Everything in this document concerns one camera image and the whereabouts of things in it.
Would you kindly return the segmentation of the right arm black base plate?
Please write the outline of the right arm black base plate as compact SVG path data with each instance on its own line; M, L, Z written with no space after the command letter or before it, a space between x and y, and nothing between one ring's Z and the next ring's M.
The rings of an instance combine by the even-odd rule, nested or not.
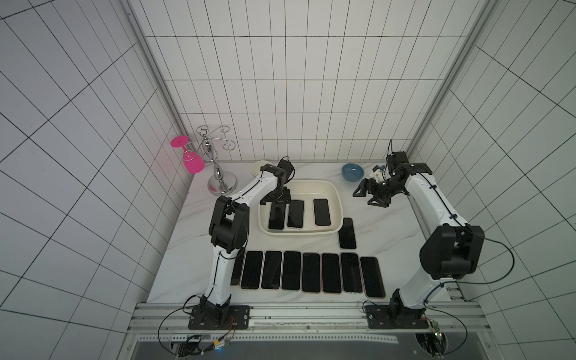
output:
M364 314L369 329L428 329L423 309L365 304Z

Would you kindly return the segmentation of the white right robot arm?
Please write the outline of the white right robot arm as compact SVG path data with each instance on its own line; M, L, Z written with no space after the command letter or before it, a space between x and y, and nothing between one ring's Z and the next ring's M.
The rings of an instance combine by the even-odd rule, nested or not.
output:
M386 170L387 178L363 178L352 195L370 194L369 205L387 208L394 196L403 194L412 198L423 218L429 237L419 252L420 267L394 291L388 306L391 320L408 322L423 316L437 290L476 271L485 233L449 205L426 163L411 163L404 151L393 151L386 157Z

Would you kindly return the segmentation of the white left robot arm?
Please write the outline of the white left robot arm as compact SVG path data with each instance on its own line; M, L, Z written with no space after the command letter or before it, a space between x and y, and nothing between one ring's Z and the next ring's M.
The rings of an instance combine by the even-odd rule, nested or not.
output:
M287 188L296 171L285 156L276 165L266 163L246 187L231 196L219 196L214 205L208 234L213 250L208 288L199 298L199 310L217 322L228 318L234 263L248 243L251 208L267 204L288 204Z

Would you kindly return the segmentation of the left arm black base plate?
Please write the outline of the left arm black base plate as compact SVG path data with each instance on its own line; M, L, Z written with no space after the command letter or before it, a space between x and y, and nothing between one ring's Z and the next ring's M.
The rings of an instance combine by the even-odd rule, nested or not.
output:
M192 307L187 328L190 330L225 330L248 328L251 308L247 305Z

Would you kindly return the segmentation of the black phone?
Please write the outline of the black phone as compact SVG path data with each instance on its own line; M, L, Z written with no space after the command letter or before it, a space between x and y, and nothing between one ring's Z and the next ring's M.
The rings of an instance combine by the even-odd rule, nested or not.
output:
M283 290L300 290L302 273L301 264L302 254L300 252L284 252L281 277L281 288Z
M244 258L244 268L240 286L243 290L258 290L263 268L264 253L260 250L249 250Z
M368 298L384 299L386 297L380 265L376 257L360 258L361 273L364 281L364 292Z
M264 290L279 290L281 287L281 267L283 253L281 251L267 251L264 256L261 288Z
M324 293L342 293L340 257L337 253L321 255L322 291Z
M343 291L345 293L362 293L362 274L358 255L348 252L341 253L340 267Z

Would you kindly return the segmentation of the phone with pink case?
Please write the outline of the phone with pink case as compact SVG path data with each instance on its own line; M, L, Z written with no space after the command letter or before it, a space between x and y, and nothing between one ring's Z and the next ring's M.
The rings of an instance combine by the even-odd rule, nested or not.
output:
M302 255L301 288L306 293L319 293L321 288L321 266L318 253Z

